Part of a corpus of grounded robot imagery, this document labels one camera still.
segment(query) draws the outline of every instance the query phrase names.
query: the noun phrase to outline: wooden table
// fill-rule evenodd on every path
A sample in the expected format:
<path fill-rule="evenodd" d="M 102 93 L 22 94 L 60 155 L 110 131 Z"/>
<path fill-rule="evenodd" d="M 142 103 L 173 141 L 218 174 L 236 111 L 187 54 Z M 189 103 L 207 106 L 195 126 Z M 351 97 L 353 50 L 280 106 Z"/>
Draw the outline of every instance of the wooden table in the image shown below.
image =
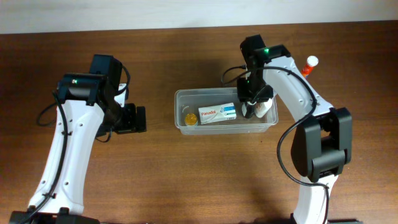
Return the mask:
<path fill-rule="evenodd" d="M 128 102 L 146 107 L 147 132 L 95 141 L 85 216 L 118 223 L 287 218 L 299 186 L 276 159 L 277 141 L 293 123 L 280 100 L 278 125 L 262 134 L 184 136 L 174 125 L 174 93 L 219 87 L 224 70 L 244 63 L 240 43 L 258 33 L 267 45 L 284 44 L 298 67 L 316 55 L 309 82 L 353 115 L 353 159 L 333 188 L 329 217 L 397 223 L 398 22 L 0 35 L 0 222 L 26 209 L 44 170 L 53 128 L 36 126 L 37 114 L 53 102 L 63 74 L 87 72 L 93 54 L 112 54 L 130 70 Z M 282 153 L 293 172 L 292 137 Z"/>

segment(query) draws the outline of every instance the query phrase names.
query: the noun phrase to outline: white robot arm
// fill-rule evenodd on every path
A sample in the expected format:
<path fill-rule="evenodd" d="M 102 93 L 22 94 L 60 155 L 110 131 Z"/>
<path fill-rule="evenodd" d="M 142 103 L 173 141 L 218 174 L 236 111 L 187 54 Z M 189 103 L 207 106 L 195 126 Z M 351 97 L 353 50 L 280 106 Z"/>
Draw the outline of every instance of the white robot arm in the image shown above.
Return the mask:
<path fill-rule="evenodd" d="M 303 76 L 297 75 L 300 72 L 294 59 L 283 45 L 266 47 L 261 36 L 255 35 L 246 38 L 241 44 L 241 51 L 247 66 L 246 77 L 234 80 L 238 83 L 238 97 L 244 102 L 243 115 L 250 118 L 258 104 L 270 102 L 269 99 L 277 93 L 298 124 L 292 159 L 302 184 L 313 186 L 300 186 L 292 222 L 321 224 L 327 216 L 328 195 L 325 188 L 327 186 L 330 195 L 338 174 L 351 160 L 351 115 L 345 108 L 334 109 Z M 322 129 L 330 135 L 321 138 Z M 282 159 L 279 159 L 285 170 Z"/>
<path fill-rule="evenodd" d="M 122 69 L 127 83 L 120 84 Z M 99 224 L 80 216 L 95 138 L 112 132 L 146 131 L 145 108 L 124 103 L 129 79 L 121 62 L 109 55 L 95 55 L 89 73 L 68 73 L 58 83 L 55 134 L 42 179 L 28 211 L 13 212 L 9 223 Z"/>

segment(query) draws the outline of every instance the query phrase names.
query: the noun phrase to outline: yellow object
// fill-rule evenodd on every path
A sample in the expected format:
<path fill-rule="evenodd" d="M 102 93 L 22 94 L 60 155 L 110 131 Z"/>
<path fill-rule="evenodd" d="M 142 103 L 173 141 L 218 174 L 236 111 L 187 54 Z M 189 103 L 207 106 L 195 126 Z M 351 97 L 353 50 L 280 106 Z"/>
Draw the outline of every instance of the yellow object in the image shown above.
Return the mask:
<path fill-rule="evenodd" d="M 187 126 L 196 126 L 198 125 L 198 118 L 194 114 L 187 114 L 185 116 L 185 124 Z"/>

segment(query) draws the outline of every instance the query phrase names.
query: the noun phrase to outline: clear plastic box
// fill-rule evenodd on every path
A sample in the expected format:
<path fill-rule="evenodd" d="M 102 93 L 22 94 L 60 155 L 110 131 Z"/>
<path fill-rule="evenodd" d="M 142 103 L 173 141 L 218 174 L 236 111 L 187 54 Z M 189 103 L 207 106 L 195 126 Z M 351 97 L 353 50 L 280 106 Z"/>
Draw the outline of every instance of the clear plastic box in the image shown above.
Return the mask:
<path fill-rule="evenodd" d="M 271 109 L 262 118 L 254 115 L 246 119 L 242 114 L 242 104 L 239 102 L 236 88 L 208 88 L 195 90 L 179 90 L 174 96 L 175 126 L 182 134 L 237 134 L 261 133 L 278 123 L 278 112 L 275 97 Z M 205 106 L 234 103 L 236 119 L 219 121 L 210 124 L 200 124 L 198 108 Z M 190 110 L 198 117 L 197 126 L 187 126 L 183 110 Z"/>

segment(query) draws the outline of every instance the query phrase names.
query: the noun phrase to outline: small bottle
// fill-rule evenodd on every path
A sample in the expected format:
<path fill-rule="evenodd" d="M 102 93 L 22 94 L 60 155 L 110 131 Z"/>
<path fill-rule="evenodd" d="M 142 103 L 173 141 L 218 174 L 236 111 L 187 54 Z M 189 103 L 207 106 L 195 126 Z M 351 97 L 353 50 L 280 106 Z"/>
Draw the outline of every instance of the small bottle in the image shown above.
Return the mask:
<path fill-rule="evenodd" d="M 185 125 L 187 126 L 197 126 L 198 118 L 195 114 L 187 114 L 185 116 Z"/>
<path fill-rule="evenodd" d="M 268 112 L 271 106 L 272 106 L 272 99 L 268 99 L 267 102 L 256 103 L 256 110 L 255 110 L 256 116 L 258 118 L 262 118 Z"/>
<path fill-rule="evenodd" d="M 312 72 L 313 68 L 318 65 L 318 58 L 316 56 L 309 56 L 307 59 L 307 63 L 303 67 L 303 70 L 301 70 L 301 74 L 304 76 L 304 78 L 307 78 L 308 75 Z"/>

